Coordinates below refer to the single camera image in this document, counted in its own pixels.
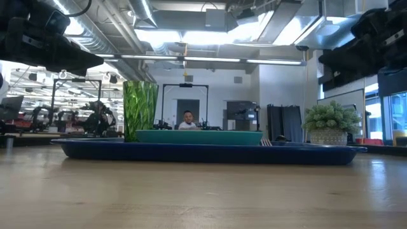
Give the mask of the dark grey door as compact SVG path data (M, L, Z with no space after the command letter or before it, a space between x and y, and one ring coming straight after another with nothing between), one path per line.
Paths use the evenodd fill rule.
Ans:
M183 122L183 114L189 110L193 113L194 123L198 125L200 101L194 99L178 99L177 100L177 115L176 115L176 128L179 128L179 124Z

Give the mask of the person in black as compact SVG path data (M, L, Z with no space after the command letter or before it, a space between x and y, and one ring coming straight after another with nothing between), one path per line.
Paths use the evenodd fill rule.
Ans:
M93 113L80 123L85 132L96 136L103 135L105 131L116 125L116 118L113 112L101 101L89 102L81 110L93 111Z

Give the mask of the teal round plate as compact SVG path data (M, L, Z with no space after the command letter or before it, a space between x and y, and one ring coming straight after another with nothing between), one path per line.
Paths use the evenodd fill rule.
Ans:
M210 144L257 146L262 132L225 130L137 130L139 142L159 144Z

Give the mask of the short round silver duct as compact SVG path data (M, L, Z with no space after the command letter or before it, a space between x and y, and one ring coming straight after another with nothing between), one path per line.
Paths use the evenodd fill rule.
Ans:
M140 22L147 23L154 28L158 27L153 18L153 7L149 0L128 0L128 3L134 16L134 27Z

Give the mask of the person in white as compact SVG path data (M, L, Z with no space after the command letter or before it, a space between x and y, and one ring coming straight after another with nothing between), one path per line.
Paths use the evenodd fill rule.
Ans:
M194 123L193 113L189 110L183 114L183 122L179 124L179 130L198 130L198 127Z

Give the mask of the black curtain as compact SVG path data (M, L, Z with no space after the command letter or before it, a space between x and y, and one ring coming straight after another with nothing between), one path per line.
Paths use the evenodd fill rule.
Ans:
M299 106L274 106L268 104L266 110L269 140L275 141L277 136L283 135L289 142L303 142Z

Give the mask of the rectangular silver ceiling duct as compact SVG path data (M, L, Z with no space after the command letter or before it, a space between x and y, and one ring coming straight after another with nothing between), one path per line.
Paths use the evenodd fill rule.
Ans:
M354 39L350 29L361 15L388 8L393 0L317 0L317 16L294 42L316 50L332 50Z

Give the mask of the neighbouring work table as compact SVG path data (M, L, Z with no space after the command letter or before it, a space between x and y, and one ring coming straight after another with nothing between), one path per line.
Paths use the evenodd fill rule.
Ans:
M61 139L57 134L12 134L0 135L0 153L11 155L16 149L32 149L49 146L54 139Z

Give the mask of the red bin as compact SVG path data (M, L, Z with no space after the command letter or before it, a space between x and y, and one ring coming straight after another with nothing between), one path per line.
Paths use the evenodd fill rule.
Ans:
M384 143L381 139L370 139L370 138L357 138L355 140L357 144L367 144L367 145L376 145L383 146Z

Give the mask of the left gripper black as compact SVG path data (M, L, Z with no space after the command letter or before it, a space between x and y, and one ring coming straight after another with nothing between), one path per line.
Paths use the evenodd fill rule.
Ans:
M0 60L78 76L104 63L102 57L81 50L58 33L36 27L26 19L4 17L0 17Z

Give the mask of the woven plant pot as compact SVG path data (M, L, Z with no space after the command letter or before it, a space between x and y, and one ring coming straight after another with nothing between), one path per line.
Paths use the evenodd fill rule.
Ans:
M310 133L312 144L345 146L348 134L342 130L324 128L313 130Z

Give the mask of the black desk monitor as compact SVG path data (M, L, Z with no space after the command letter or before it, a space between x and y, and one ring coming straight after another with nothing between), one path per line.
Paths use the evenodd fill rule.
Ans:
M24 96L3 98L0 103L0 120L14 120L18 118Z

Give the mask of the long ceiling light bar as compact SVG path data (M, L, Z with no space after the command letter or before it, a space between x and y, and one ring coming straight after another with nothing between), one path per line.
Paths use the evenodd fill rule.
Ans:
M237 59L221 57L192 57L192 56L170 56L170 55L124 55L124 54L97 54L103 59L134 59L134 60L165 60L181 62L220 62L237 64L261 64L261 65L281 65L281 66L305 66L305 61L280 60L280 59Z

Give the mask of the long spiral silver duct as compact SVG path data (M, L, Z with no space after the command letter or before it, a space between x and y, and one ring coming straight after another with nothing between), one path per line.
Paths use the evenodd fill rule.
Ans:
M56 7L56 9L65 13L76 13L83 8L75 0L40 0ZM66 37L80 44L84 49L96 54L117 54L118 49L108 40L102 31L92 22L89 16L82 15L71 18L71 24L67 28ZM105 63L117 70L117 72L126 80L143 80L156 83L155 79L145 70L141 69L138 60L136 67L129 65L127 60L118 59L112 62L108 59Z

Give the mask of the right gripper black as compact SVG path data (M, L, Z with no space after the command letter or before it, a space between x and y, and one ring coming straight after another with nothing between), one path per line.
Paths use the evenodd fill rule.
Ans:
M407 4L392 4L386 9L387 20L384 30L370 36L369 44L342 46L319 57L319 62L334 73L376 74L384 66L407 67Z

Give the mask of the black frame in open hall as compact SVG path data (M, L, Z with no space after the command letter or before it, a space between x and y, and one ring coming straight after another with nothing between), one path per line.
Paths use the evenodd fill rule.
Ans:
M63 84L61 84L58 88L57 88L57 83L59 81L62 81ZM53 123L53 117L54 117L54 103L55 103L55 93L56 91L60 88L63 87L65 82L71 81L73 83L86 83L86 82L97 82L99 84L99 86L96 88L98 91L98 97L97 97L97 101L100 102L100 98L101 98L101 89L102 89L102 80L87 80L85 78L72 78L72 79L61 79L61 78L57 78L53 80L53 87L52 87L52 98L51 98L51 111L49 112L50 117L48 117L48 125L50 126Z

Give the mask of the grey ceiling box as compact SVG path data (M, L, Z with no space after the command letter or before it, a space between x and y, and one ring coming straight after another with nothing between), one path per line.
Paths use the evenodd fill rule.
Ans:
M226 12L224 10L206 9L205 29L208 31L225 31Z

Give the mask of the green patterned cup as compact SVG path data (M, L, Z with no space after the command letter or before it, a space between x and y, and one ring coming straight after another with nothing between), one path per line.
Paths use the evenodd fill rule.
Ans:
M150 130L155 121L158 98L156 83L125 81L123 83L123 116L125 142L137 142L138 130Z

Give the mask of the dark blue tray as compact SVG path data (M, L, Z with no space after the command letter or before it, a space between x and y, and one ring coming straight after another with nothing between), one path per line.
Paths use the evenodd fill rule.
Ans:
M125 142L120 138L54 139L69 158L194 163L260 163L290 165L348 165L360 146L330 146L273 142L271 146L158 144Z

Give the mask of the black cabinet with screen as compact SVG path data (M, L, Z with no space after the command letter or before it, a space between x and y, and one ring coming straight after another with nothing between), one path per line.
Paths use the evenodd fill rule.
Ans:
M258 105L251 101L228 101L226 118L232 130L250 131L258 121Z

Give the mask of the green bushy plant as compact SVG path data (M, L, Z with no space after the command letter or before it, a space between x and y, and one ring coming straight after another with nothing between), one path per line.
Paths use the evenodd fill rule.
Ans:
M302 127L308 132L329 128L354 134L361 129L360 122L361 117L354 108L344 108L331 101L328 105L318 104L306 109Z

